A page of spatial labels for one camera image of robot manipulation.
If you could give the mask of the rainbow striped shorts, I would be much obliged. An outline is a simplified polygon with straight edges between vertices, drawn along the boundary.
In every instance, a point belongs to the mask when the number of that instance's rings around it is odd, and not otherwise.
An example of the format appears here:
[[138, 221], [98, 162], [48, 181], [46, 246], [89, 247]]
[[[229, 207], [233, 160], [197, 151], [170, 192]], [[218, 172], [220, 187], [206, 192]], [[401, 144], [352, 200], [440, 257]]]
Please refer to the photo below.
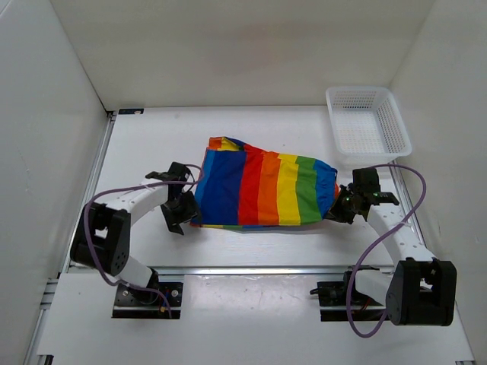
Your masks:
[[211, 137], [195, 199], [197, 227], [297, 227], [326, 218], [339, 194], [337, 170], [321, 160]]

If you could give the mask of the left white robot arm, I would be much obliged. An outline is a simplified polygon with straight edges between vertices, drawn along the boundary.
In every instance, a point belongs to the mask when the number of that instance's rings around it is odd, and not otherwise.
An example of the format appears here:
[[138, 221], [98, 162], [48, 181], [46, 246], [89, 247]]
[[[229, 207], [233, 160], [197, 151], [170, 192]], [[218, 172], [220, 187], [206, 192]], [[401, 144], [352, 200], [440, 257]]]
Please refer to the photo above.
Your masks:
[[83, 207], [70, 259], [99, 271], [110, 286], [124, 285], [143, 304], [162, 298], [158, 274], [130, 255], [131, 229], [146, 214], [161, 210], [167, 229], [183, 234], [182, 224], [201, 217], [191, 188], [199, 183], [193, 164], [173, 162], [167, 172], [152, 171], [137, 186], [95, 195]]

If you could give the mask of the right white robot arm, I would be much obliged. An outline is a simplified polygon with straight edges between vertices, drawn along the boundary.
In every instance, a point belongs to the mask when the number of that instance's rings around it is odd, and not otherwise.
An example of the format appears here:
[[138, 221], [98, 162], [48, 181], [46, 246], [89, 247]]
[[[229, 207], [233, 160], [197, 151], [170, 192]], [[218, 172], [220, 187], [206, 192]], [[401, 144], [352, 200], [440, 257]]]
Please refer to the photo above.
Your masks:
[[[457, 270], [452, 262], [438, 259], [406, 226], [416, 209], [402, 213], [396, 196], [382, 191], [375, 166], [353, 170], [352, 182], [341, 186], [327, 219], [351, 224], [360, 215], [378, 235], [352, 270], [344, 274], [342, 296], [350, 324], [354, 322], [352, 304], [366, 297], [384, 306], [380, 322], [433, 326], [452, 323]], [[379, 245], [385, 247], [393, 262], [391, 275], [362, 265]]]

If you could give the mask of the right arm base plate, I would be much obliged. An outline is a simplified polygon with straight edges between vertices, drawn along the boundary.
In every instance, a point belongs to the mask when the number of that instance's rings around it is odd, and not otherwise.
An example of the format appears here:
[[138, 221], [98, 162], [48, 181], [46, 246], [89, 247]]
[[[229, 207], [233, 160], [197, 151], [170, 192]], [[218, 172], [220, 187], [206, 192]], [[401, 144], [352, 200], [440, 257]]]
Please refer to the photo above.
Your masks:
[[[347, 322], [346, 292], [351, 271], [338, 281], [318, 281], [317, 286], [309, 294], [318, 299], [321, 322]], [[371, 297], [357, 292], [353, 287], [351, 294], [351, 313], [355, 322], [378, 321], [384, 306]]]

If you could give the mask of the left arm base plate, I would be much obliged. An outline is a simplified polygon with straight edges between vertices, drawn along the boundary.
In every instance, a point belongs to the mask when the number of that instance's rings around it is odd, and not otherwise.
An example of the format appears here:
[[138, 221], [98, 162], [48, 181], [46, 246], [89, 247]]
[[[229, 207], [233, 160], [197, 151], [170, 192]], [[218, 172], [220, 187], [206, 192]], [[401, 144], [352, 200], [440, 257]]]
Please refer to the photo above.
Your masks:
[[154, 293], [147, 293], [121, 284], [116, 289], [113, 301], [113, 319], [167, 319], [178, 320], [183, 301], [183, 282], [159, 281], [158, 290], [164, 300]]

